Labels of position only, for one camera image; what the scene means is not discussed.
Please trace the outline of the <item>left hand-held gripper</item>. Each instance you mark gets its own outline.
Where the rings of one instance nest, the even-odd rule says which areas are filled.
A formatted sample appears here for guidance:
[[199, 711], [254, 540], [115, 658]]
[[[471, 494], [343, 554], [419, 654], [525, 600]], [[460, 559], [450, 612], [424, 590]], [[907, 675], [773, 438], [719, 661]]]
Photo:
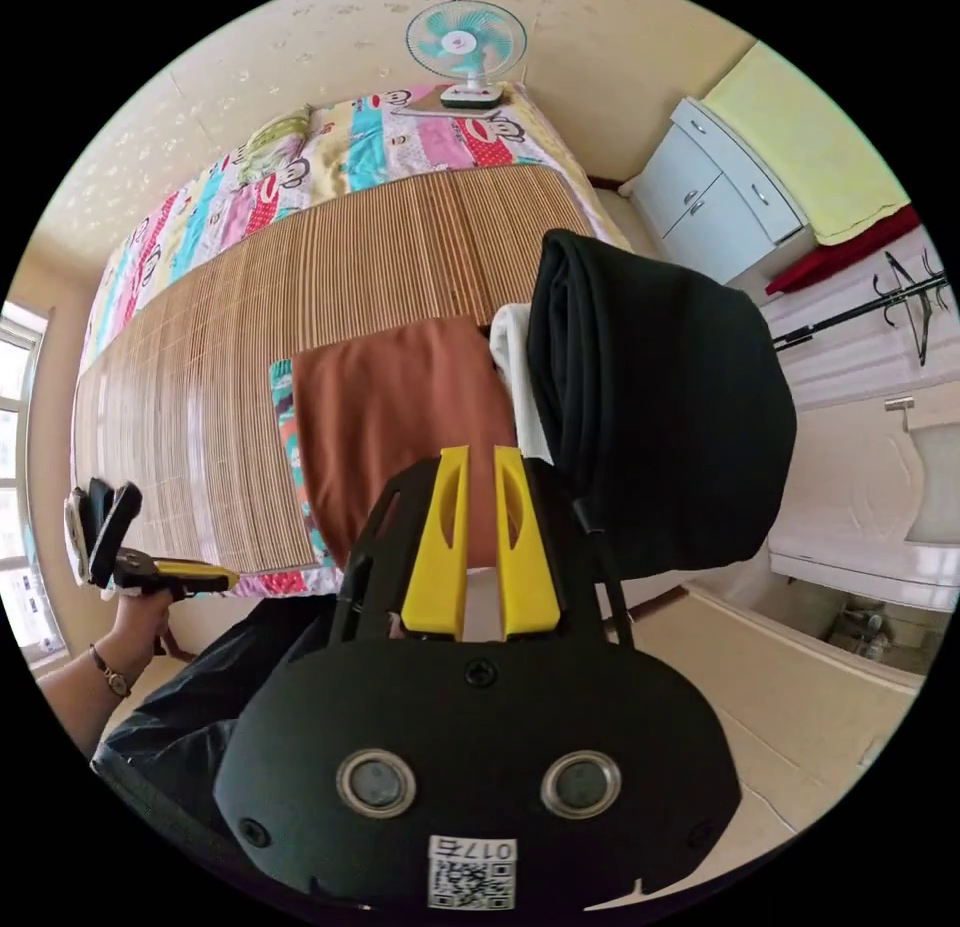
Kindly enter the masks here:
[[153, 556], [125, 544], [128, 529], [140, 513], [142, 494], [125, 483], [87, 554], [86, 582], [101, 590], [152, 592], [169, 589], [173, 598], [224, 594], [235, 587], [238, 576], [205, 561]]

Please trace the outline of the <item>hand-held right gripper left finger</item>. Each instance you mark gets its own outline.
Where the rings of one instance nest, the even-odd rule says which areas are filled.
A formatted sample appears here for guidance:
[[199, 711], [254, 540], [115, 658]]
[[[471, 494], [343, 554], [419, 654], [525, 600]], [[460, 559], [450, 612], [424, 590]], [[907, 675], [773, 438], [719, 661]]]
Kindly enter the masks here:
[[400, 618], [425, 637], [463, 634], [469, 536], [469, 448], [442, 451]]

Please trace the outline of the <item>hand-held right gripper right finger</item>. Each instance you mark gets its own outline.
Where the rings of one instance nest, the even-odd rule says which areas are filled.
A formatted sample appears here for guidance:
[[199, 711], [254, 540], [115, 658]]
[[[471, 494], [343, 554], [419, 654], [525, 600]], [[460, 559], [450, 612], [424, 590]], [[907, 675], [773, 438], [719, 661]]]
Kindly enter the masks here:
[[503, 636], [550, 634], [560, 621], [560, 605], [520, 451], [495, 447], [494, 474]]

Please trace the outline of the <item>person's left hand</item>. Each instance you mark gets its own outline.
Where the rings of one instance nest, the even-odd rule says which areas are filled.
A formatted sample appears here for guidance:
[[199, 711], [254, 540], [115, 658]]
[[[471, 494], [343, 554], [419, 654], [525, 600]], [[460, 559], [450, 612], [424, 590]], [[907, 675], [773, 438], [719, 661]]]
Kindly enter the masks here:
[[155, 642], [166, 632], [173, 594], [161, 588], [121, 591], [110, 637], [125, 654], [153, 657]]

